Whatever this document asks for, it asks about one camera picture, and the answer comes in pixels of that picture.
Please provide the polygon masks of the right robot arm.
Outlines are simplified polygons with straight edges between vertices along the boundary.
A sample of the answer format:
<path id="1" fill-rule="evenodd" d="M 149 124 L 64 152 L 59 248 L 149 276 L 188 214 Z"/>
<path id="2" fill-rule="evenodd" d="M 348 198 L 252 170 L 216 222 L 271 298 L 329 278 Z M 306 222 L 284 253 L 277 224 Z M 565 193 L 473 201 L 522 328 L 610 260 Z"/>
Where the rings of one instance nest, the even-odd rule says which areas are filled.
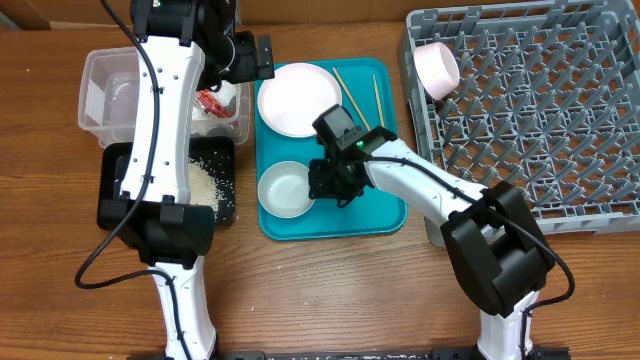
<path id="1" fill-rule="evenodd" d="M 529 317 L 555 260 L 520 191 L 458 178 L 413 152 L 390 130 L 366 130 L 334 105 L 313 123 L 324 156 L 309 165 L 309 196 L 344 208 L 370 187 L 431 223 L 456 279 L 479 308 L 475 359 L 538 359 Z"/>

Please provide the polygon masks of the red snack wrapper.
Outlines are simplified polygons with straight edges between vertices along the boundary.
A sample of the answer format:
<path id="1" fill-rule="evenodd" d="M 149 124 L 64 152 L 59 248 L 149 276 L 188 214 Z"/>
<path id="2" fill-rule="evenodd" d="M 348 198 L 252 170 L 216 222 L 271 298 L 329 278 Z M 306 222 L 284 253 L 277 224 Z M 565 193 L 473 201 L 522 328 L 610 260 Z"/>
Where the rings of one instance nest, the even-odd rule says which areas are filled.
<path id="1" fill-rule="evenodd" d="M 204 114 L 222 119 L 232 117 L 232 113 L 215 98 L 214 93 L 211 90 L 197 91 L 195 95 L 195 104 Z"/>

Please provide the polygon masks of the white bowl with rice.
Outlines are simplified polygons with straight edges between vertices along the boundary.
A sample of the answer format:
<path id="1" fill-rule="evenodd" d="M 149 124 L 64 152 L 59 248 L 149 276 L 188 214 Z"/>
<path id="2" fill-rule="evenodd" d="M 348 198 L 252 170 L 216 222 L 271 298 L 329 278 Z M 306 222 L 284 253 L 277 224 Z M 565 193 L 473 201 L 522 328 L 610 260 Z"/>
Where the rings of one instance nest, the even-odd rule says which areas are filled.
<path id="1" fill-rule="evenodd" d="M 309 197 L 308 174 L 308 167 L 299 162 L 282 161 L 270 166 L 257 185 L 261 206 L 278 218 L 305 214 L 314 204 Z"/>

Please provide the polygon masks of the pile of rice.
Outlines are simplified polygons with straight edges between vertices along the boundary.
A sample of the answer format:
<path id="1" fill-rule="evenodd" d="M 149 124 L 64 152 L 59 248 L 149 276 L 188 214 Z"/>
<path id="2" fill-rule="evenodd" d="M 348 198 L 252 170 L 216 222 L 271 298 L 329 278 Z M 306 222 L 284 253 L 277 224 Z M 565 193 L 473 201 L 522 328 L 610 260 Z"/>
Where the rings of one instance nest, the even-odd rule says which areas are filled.
<path id="1" fill-rule="evenodd" d="M 235 168 L 233 150 L 201 150 L 189 157 L 192 205 L 210 206 L 218 225 L 235 220 Z"/>

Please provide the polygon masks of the white napkin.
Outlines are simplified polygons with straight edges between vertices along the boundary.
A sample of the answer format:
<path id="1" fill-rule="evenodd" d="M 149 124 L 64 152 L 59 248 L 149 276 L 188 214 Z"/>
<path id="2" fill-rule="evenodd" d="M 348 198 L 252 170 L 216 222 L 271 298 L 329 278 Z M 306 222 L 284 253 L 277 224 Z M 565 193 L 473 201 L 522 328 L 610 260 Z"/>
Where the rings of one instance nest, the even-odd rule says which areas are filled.
<path id="1" fill-rule="evenodd" d="M 239 90 L 236 85 L 223 81 L 219 86 L 206 88 L 203 90 L 211 90 L 215 98 L 232 113 L 232 117 L 228 119 L 216 118 L 208 114 L 204 114 L 195 104 L 195 98 L 192 111 L 191 134 L 198 136 L 229 136 L 231 137 L 235 128 L 238 117 L 238 95 Z"/>

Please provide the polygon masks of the white round plate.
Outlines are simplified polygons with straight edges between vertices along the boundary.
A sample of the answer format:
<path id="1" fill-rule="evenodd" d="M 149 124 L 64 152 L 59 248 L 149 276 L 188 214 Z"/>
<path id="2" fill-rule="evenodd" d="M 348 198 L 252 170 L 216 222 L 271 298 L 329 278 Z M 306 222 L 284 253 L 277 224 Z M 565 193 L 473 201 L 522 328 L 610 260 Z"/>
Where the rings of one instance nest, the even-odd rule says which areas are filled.
<path id="1" fill-rule="evenodd" d="M 286 64 L 265 80 L 258 90 L 258 112 L 276 133 L 292 138 L 316 134 L 313 122 L 331 108 L 342 104 L 337 80 L 325 69 L 311 63 Z"/>

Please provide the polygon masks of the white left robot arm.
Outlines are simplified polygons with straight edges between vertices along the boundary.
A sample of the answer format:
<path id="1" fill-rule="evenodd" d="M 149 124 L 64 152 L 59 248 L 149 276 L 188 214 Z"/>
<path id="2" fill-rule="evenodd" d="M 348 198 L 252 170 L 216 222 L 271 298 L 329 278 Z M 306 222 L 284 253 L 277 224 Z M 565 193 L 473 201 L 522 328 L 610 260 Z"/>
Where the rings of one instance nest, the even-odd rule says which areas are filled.
<path id="1" fill-rule="evenodd" d="M 139 61 L 129 162 L 117 195 L 99 206 L 109 229 L 137 251 L 158 290 L 167 341 L 163 359 L 213 359 L 217 336 L 206 302 L 204 257 L 216 219 L 191 202 L 192 107 L 199 90 L 274 76 L 271 43 L 238 32 L 236 4 L 223 0 L 134 1 L 121 29 Z"/>

